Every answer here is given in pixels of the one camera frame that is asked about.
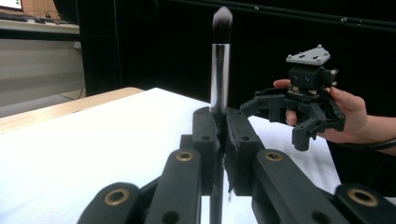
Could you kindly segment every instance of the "silver brush handle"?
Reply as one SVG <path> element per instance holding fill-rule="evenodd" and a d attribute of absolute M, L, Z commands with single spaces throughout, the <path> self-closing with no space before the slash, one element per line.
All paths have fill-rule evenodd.
<path fill-rule="evenodd" d="M 212 44 L 212 86 L 210 95 L 210 111 L 212 114 L 226 114 L 229 66 L 230 44 Z"/>

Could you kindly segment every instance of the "black cable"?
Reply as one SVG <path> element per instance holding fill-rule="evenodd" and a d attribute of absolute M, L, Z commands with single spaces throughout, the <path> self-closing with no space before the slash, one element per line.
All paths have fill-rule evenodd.
<path fill-rule="evenodd" d="M 339 144 L 341 147 L 358 150 L 358 151 L 378 151 L 382 149 L 387 149 L 391 147 L 396 147 L 396 139 L 390 140 L 384 143 L 376 143 L 376 144 L 352 144 L 352 143 L 343 143 Z"/>

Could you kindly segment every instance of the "human hand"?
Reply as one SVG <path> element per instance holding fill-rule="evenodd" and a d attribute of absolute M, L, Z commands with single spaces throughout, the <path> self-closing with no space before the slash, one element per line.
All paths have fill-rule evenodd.
<path fill-rule="evenodd" d="M 290 85 L 289 79 L 280 79 L 274 82 L 276 88 L 284 88 Z M 359 96 L 347 91 L 340 91 L 335 87 L 330 87 L 330 95 L 346 116 L 345 127 L 342 132 L 338 132 L 335 129 L 326 129 L 324 133 L 318 133 L 318 136 L 335 143 L 359 143 L 361 141 L 360 133 L 364 132 L 368 122 L 364 100 Z M 291 126 L 297 123 L 295 111 L 286 111 L 286 122 Z"/>

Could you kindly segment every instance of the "white table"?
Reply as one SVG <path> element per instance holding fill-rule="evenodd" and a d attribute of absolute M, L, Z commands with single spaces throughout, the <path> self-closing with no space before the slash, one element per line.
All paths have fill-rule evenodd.
<path fill-rule="evenodd" d="M 204 106 L 152 89 L 2 133 L 0 223 L 76 223 L 102 188 L 145 186 L 162 174 L 180 136 L 191 134 L 192 113 Z M 291 127 L 249 120 L 267 148 L 286 152 L 319 188 L 333 193 L 340 180 L 324 139 L 300 152 L 291 144 Z M 227 181 L 224 188 L 223 223 L 256 223 L 251 199 L 229 195 Z M 204 197 L 202 223 L 208 214 Z"/>

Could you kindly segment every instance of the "brass insert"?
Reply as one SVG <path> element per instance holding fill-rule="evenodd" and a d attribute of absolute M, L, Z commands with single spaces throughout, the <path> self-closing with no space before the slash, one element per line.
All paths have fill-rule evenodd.
<path fill-rule="evenodd" d="M 364 189 L 350 189 L 347 195 L 356 203 L 363 204 L 368 207 L 376 207 L 378 200 L 370 192 Z"/>
<path fill-rule="evenodd" d="M 113 189 L 105 197 L 107 205 L 119 205 L 124 203 L 129 198 L 130 192 L 128 189 Z"/>
<path fill-rule="evenodd" d="M 176 158 L 179 161 L 190 161 L 194 158 L 194 155 L 190 152 L 180 152 L 176 155 Z"/>
<path fill-rule="evenodd" d="M 267 152 L 265 153 L 265 159 L 268 161 L 282 161 L 283 157 L 276 152 Z"/>

